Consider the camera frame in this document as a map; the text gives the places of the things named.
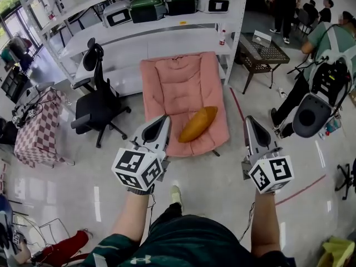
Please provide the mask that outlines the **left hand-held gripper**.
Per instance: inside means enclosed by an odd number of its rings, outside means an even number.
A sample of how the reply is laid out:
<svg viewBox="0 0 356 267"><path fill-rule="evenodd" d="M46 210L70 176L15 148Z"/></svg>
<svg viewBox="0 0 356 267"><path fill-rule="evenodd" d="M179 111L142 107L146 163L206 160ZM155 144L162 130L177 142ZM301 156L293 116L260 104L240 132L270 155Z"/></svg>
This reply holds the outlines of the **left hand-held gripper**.
<svg viewBox="0 0 356 267"><path fill-rule="evenodd" d="M139 126L130 144L118 150L111 171L123 186L148 191L163 180L169 165L165 151L170 131L170 116L155 117Z"/></svg>

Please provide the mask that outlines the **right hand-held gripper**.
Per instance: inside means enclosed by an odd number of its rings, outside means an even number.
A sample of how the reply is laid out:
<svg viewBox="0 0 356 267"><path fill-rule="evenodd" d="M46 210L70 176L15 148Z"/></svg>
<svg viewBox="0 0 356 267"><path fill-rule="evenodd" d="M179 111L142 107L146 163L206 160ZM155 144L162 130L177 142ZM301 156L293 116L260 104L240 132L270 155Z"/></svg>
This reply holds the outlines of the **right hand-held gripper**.
<svg viewBox="0 0 356 267"><path fill-rule="evenodd" d="M249 115L243 129L247 152L241 163L244 180L250 179L260 194L267 194L281 190L295 179L291 158L278 146L276 134L270 127Z"/></svg>

